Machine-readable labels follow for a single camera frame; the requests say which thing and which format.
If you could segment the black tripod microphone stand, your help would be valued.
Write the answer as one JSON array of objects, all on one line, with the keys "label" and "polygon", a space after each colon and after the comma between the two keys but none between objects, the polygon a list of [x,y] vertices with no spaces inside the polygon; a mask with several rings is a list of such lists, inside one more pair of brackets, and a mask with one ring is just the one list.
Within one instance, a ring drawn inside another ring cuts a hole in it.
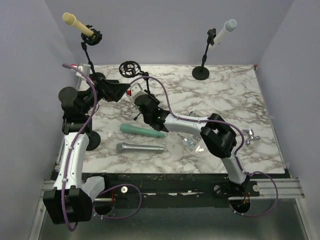
[{"label": "black tripod microphone stand", "polygon": [[[148,72],[142,71],[141,66],[135,61],[125,61],[119,66],[120,74],[125,78],[135,78],[137,76],[149,76]],[[143,78],[146,82],[146,90],[150,91],[149,78]],[[143,121],[148,124],[149,116],[147,113],[147,105],[145,103],[147,94],[141,95],[134,100],[134,104],[137,106],[140,114],[143,115]]]}]

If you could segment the green microphone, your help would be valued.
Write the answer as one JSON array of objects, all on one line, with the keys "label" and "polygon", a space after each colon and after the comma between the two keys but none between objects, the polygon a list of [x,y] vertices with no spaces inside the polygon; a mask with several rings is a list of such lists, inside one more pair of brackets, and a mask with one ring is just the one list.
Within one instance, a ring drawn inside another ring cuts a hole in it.
[{"label": "green microphone", "polygon": [[152,138],[165,138],[166,134],[152,129],[136,127],[131,124],[121,124],[120,131],[126,134],[137,134],[142,136],[148,136]]}]

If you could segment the black clip microphone stand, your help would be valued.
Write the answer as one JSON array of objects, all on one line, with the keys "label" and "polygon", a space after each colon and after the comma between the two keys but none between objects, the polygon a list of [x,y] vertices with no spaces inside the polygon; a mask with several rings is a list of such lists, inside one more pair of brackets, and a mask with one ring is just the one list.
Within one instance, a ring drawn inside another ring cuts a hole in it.
[{"label": "black clip microphone stand", "polygon": [[86,151],[95,150],[101,143],[101,137],[96,131],[92,131],[89,136],[89,142]]}]

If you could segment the grey microphone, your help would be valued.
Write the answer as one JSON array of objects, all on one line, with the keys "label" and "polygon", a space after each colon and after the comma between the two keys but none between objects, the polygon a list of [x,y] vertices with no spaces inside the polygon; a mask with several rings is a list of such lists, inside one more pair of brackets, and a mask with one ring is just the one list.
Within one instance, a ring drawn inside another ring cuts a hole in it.
[{"label": "grey microphone", "polygon": [[125,142],[120,142],[116,145],[116,150],[119,153],[125,153],[125,152],[162,153],[165,149],[162,146],[128,144]]}]

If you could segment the beige microphone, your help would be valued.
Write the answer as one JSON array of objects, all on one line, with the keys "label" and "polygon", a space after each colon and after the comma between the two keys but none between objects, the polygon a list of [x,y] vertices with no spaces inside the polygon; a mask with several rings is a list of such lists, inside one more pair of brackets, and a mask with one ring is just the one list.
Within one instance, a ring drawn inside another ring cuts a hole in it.
[{"label": "beige microphone", "polygon": [[94,32],[90,30],[87,26],[85,26],[82,22],[80,22],[74,14],[71,14],[69,12],[65,12],[62,15],[62,20],[71,27],[76,28],[79,30],[82,34],[84,34],[87,37],[91,37]]}]

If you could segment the white microphone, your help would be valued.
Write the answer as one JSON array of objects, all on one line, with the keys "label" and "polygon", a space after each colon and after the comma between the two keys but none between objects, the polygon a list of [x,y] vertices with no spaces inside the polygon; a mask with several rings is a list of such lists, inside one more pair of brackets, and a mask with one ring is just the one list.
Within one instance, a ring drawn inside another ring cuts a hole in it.
[{"label": "white microphone", "polygon": [[224,23],[223,28],[213,39],[213,43],[209,45],[209,49],[214,49],[217,47],[221,41],[230,33],[232,33],[237,27],[237,21],[235,19],[230,19]]}]

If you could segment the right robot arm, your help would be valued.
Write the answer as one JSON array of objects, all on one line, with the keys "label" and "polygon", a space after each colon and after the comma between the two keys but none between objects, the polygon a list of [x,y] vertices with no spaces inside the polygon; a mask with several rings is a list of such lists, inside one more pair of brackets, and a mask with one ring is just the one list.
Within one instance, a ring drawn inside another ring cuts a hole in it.
[{"label": "right robot arm", "polygon": [[137,86],[131,88],[131,98],[143,116],[143,121],[159,132],[178,132],[202,138],[208,151],[222,160],[227,170],[230,191],[241,196],[248,190],[249,177],[241,169],[236,157],[236,132],[220,115],[209,117],[174,116],[159,107],[159,102]]}]

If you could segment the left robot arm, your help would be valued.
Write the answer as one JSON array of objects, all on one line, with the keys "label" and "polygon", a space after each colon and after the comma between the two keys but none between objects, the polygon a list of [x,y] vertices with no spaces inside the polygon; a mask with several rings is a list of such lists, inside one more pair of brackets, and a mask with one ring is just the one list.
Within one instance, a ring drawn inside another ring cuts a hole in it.
[{"label": "left robot arm", "polygon": [[97,77],[91,75],[89,83],[87,90],[78,91],[68,86],[58,94],[64,112],[62,155],[53,189],[43,194],[43,203],[55,225],[89,221],[95,198],[107,197],[111,191],[111,185],[101,176],[82,182],[84,157],[101,143],[100,135],[92,130],[92,118],[99,101],[118,102],[130,84],[106,80],[101,73]]}]

